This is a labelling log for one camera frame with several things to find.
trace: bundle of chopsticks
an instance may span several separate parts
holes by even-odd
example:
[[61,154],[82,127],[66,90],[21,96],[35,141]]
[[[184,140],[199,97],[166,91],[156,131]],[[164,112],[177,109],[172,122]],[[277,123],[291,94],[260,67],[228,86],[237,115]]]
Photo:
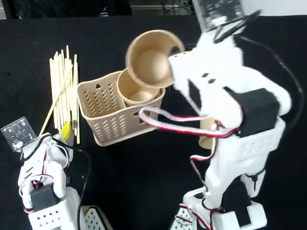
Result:
[[63,129],[66,122],[72,123],[74,135],[77,137],[77,144],[80,143],[80,126],[79,126],[79,105],[77,102],[77,85],[78,85],[78,63],[77,55],[74,60],[70,59],[69,47],[66,46],[66,55],[64,50],[61,53],[56,52],[53,59],[49,60],[52,107],[41,130],[43,134],[50,115],[53,111],[54,128],[59,132]]

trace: paper cup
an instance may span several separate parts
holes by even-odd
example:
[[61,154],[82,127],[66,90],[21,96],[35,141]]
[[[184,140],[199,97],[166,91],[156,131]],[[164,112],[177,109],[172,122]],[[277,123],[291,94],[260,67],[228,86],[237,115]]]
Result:
[[146,104],[153,100],[160,89],[146,88],[137,84],[124,69],[117,80],[117,90],[121,98],[129,106]]
[[[211,127],[215,123],[215,120],[213,117],[203,119],[201,120],[201,129],[207,129],[209,131],[212,131]],[[201,146],[204,149],[210,150],[212,148],[213,138],[208,136],[200,136],[200,139],[198,141],[199,146]]]
[[181,40],[171,32],[152,30],[135,38],[126,54],[126,67],[132,79],[147,88],[173,84],[169,55],[184,52]]

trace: circuit board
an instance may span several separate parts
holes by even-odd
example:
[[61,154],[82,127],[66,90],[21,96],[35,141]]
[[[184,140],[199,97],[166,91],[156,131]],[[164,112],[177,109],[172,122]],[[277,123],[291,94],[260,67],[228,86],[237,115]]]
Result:
[[3,127],[1,131],[14,152],[36,140],[36,135],[25,117]]
[[193,0],[202,31],[210,31],[244,17],[241,0]]

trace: beige plastic basket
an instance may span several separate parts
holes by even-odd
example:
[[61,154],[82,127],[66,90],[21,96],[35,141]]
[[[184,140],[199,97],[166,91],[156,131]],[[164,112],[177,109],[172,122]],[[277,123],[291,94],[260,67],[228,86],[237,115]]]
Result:
[[[139,119],[139,110],[145,105],[125,106],[118,94],[116,81],[121,71],[110,73],[78,85],[78,102],[81,115],[90,125],[96,143],[108,146],[154,130]],[[161,89],[158,96],[147,106],[160,107],[165,95]],[[157,114],[149,114],[157,119]]]

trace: black table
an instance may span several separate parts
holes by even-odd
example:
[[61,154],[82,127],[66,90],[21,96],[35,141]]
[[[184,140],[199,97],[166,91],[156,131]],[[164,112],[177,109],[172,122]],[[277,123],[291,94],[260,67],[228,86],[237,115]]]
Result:
[[[279,53],[305,87],[306,23],[307,17],[259,18],[244,32]],[[185,44],[196,43],[200,36],[193,16],[0,21],[0,127],[25,116],[39,132],[51,105],[48,59],[55,51],[68,44],[71,53],[78,54],[80,81],[88,81],[123,69],[131,40],[152,29],[169,30]],[[258,69],[291,93],[295,110],[296,89],[271,55],[243,41],[238,45],[245,52],[247,66]],[[193,113],[172,87],[166,92],[162,108],[179,115]],[[299,124],[269,156],[267,174],[255,198],[267,213],[265,229],[304,228],[307,224],[305,116],[304,110]],[[48,131],[55,133],[52,126],[51,122]],[[100,206],[115,230],[166,230],[183,195],[201,187],[188,161],[191,154],[205,154],[197,141],[194,136],[153,131],[102,148],[96,145],[81,118],[80,148],[88,151],[93,161],[84,204]],[[17,193],[19,155],[12,153],[3,137],[0,146],[0,229],[31,229]],[[67,175],[72,176],[72,186],[78,191],[86,167],[86,158],[75,153]]]

